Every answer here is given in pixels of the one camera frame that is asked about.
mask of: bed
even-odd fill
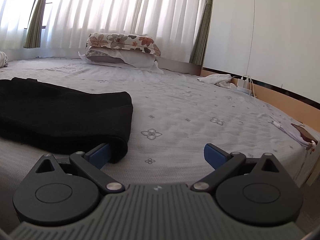
[[[213,171],[203,157],[206,143],[247,157],[273,153],[300,187],[316,162],[320,146],[307,152],[299,143],[267,121],[269,115],[290,127],[300,124],[277,108],[248,95],[201,83],[197,76],[164,70],[89,65],[80,59],[38,58],[9,63],[1,79],[33,78],[87,93],[127,91],[133,115],[127,155],[102,170],[130,183],[186,182]],[[319,133],[306,129],[317,139]],[[0,138],[0,227],[17,226],[12,194],[46,152]]]

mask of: floral pillow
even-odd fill
[[[161,56],[161,51],[151,37],[135,34],[91,33],[87,46],[107,47],[111,49],[131,49]]]

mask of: white wardrobe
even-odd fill
[[[213,0],[203,67],[320,103],[320,0]]]

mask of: blue gripper pad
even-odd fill
[[[211,143],[207,143],[204,147],[204,159],[215,170],[230,160],[231,155]]]
[[[101,169],[111,159],[111,149],[109,144],[102,143],[87,152],[84,158],[98,169]]]

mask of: black folded garment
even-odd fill
[[[128,151],[132,111],[127,92],[88,94],[35,79],[0,80],[0,136],[52,153],[109,143],[110,162],[119,161]]]

